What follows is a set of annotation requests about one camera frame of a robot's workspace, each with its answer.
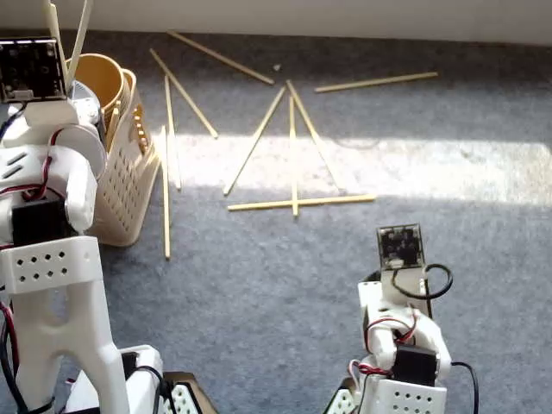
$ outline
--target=floor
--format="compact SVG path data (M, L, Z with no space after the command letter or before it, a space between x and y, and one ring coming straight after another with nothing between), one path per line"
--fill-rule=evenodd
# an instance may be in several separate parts
M172 90L184 176L182 192L171 189L173 258L163 259L158 183L140 240L102 250L116 344L155 346L167 370L197 375L221 413L322 413L348 361L363 356L356 284L378 266L375 229L421 223L427 261L455 272L434 312L453 358L478 370L481 412L549 412L552 48L192 37L278 85L292 79L344 193L378 199L303 208L298 220L290 210L227 212L227 204L290 197L286 104L223 196L277 88L166 34L90 33L86 52L135 71L154 133L166 109L150 47L220 134L213 140ZM313 92L432 70L440 77ZM337 195L300 118L298 136L300 197ZM447 413L471 412L467 374L454 370L446 386ZM5 412L4 389L0 397Z

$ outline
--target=white plastic bracket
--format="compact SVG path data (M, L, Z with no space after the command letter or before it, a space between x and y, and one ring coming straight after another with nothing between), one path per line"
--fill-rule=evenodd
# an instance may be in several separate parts
M199 414L196 403L191 397L190 390L187 386L177 385L172 389L172 400L177 414ZM163 403L163 411L165 414L173 414L168 401Z
M365 395L359 414L444 414L447 389L365 377Z
M353 394L345 388L337 390L324 414L351 414L356 409Z
M128 414L122 359L111 337L97 239L79 236L0 252L19 344L17 385L28 408L50 401L64 354L94 384L105 414ZM49 290L66 286L66 322Z

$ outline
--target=white stick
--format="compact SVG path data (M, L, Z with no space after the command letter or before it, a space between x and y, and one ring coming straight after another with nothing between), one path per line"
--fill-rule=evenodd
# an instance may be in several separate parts
M210 122L205 117L204 113L199 109L199 107L196 105L196 103L193 101L191 96L188 94L188 92L185 91L184 86L182 86L178 79L176 79L176 76L171 72L171 70L168 68L168 66L165 64L165 62L159 57L159 55L153 50L149 49L149 52L154 57L157 64L163 69L163 72L166 76L171 79L171 82L174 84L174 87L180 92L180 95L185 99L185 101L190 105L191 109L196 113L199 120L203 123L203 125L209 130L210 135L213 138L218 137L218 133L215 131L215 129L211 126Z
M260 73L254 71L253 69L249 69L247 66L244 66L238 62L235 62L232 59L227 58L226 56L222 56L219 52L215 52L214 50L209 49L208 47L205 47L204 45L201 45L196 41L193 41L192 39L188 39L187 37L181 34L178 34L172 30L169 30L167 33L170 36L178 39L179 41L183 41L186 45L195 47L197 50L200 50L201 52L208 54L211 58L215 58L216 60L221 61L222 63L228 66L231 66L240 72L243 72L253 78L257 78L261 82L265 82L266 84L269 84L269 85L274 85L273 79L270 79L264 75L261 75Z
M176 180L176 189L182 190L182 177L180 176L180 162L178 156L178 149L176 145L176 135L174 134L174 119L173 119L173 103L171 101L171 84L169 84L169 78L165 76L165 100L166 100L166 119L169 124L169 133L167 134L167 157L169 151L172 154L172 161L174 164L174 179Z
M395 84L397 82L408 82L411 80L434 78L435 76L439 76L439 73L437 72L415 73L413 75L395 76L392 78L369 79L369 80L361 80L359 82L351 82L348 84L320 86L316 88L314 91L318 93L344 91L346 89L365 88L367 86L387 85L387 84Z
M255 133L253 134L253 142L251 143L251 147L249 147L248 153L246 154L246 156L243 158L240 165L238 166L232 180L230 182L228 182L226 184L226 186L224 187L223 192L224 192L225 196L228 196L230 194L230 192L232 191L232 187L234 186L235 182L240 177L240 174L242 173L243 168L248 163L249 157L251 156L251 154L255 150L255 147L257 146L257 142L259 142L260 136L262 135L262 131L267 126L268 121L270 121L270 118L272 117L274 111L276 110L276 107L278 106L278 103L279 103L280 99L284 95L284 92L285 92L285 87L282 86L282 88L279 90L278 94L276 95L276 97L274 98L272 103L270 104L270 107L268 108L267 113L265 114L265 116L262 118L262 121L260 121L259 127L257 128Z
M161 155L161 168L163 169L163 235L165 245L165 259L171 259L171 224L170 224L170 210L169 210L169 175L168 175L168 142L165 125L161 127L161 140L163 143L163 154Z
M297 217L299 215L299 204L297 201L297 151L295 148L295 146L297 145L296 138L295 105L293 104L293 97L290 96L290 158L292 161L292 212L294 217Z
M376 199L376 196L372 194L366 194L363 196L305 198L303 200L298 200L298 204L299 205L321 205L321 204L366 203L366 202L372 202L375 199ZM293 202L291 200L266 201L262 203L249 203L249 204L233 204L228 206L228 211L281 209L284 207L291 207L292 205L293 205Z
M50 0L44 0L42 2L44 9L44 15L46 17L46 22L48 29L50 30L50 36L55 37L58 41L58 49L60 51L60 59L62 62L61 71L63 76L63 85L66 86L67 81L67 63L66 56L63 52L63 46L61 45L61 35L60 35L60 24L58 22L58 11L55 8L55 4L51 4Z
M324 164L326 164L326 167L328 168L329 175L331 175L331 178L334 180L334 183L336 184L336 187L338 189L344 189L345 187L342 185L341 180L338 179L337 170L334 168L334 166L331 164L329 160L329 156L326 152L326 147L324 145L324 141L322 141L322 138L320 138L320 135L314 128L314 124L311 121L311 117L307 113L307 110L304 108L303 101L301 100L301 97L295 90L295 87L293 86L291 80L286 80L287 88L290 90L290 93L293 96L293 99L295 100L295 104L297 105L297 108L299 109L299 112L301 113L301 116L303 117L304 123L306 124L307 128L309 129L310 136L312 137L312 140L314 141L315 145L317 146L318 153L322 157L322 160L324 161Z
M75 39L75 46L72 49L71 63L69 64L69 71L66 78L66 89L69 90L72 81L75 79L75 72L77 71L78 59L80 53L83 50L83 44L85 43L86 30L88 30L88 22L90 21L90 14L92 13L92 6L94 0L85 0L83 6L83 13L80 17L80 23L78 24L77 37Z

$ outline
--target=black cable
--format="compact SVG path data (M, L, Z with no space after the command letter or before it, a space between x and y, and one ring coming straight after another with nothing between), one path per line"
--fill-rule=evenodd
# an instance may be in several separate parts
M166 379L163 379L163 376L159 373L159 371L149 365L140 365L139 367L136 367L135 371L148 371L157 377L157 380L159 380L160 395L164 399L169 400L172 413L177 414L176 407L174 406L171 384Z
M0 127L0 142L2 142L3 136L14 121L22 115L23 111L27 108L27 102L22 103L22 107L12 116L10 116Z
M2 336L0 338L0 363L2 364L3 376L6 379L6 383L8 384L11 395L16 401L17 410L19 410L19 412L27 412L27 404L25 404L25 400L23 399L23 396L21 395L21 392L17 387L16 379L14 378L14 374L11 372L11 367L9 366L8 324L5 321L2 327Z
M154 404L154 411L152 414L159 414L159 397L161 395L161 383L157 385L157 388L155 388L155 404Z
M364 379L364 387L363 387L363 389L362 389L361 402L360 402L359 405L358 405L358 412L361 412L362 403L364 402L364 396L366 395L366 385L367 385L367 383L368 383L368 377L369 377L370 375L379 375L379 374L376 374L376 373L368 373L368 374L366 375L366 378Z
M431 269L441 269L447 274L447 284L438 292L431 293L429 295L418 295L416 293L408 292L406 289L403 289L402 287L397 285L396 279L397 279L399 269L393 272L393 276L391 277L391 284L395 289L397 289L399 292L401 292L403 295L405 295L408 298L420 299L420 300L431 300L431 299L440 298L442 295L448 292L449 289L452 287L454 278L450 269L444 265L440 265L439 263L433 263L431 265L426 266L424 271L427 272Z
M472 375L472 381L474 383L474 414L480 412L480 383L477 380L477 374L474 368L466 362L454 361L451 364L453 367L465 367Z

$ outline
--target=plastic basket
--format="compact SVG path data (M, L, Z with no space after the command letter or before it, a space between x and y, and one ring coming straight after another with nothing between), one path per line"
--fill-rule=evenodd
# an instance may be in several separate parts
M144 124L136 76L124 70L129 104L121 114L105 171L98 181L90 235L102 244L129 246L138 239L160 159Z

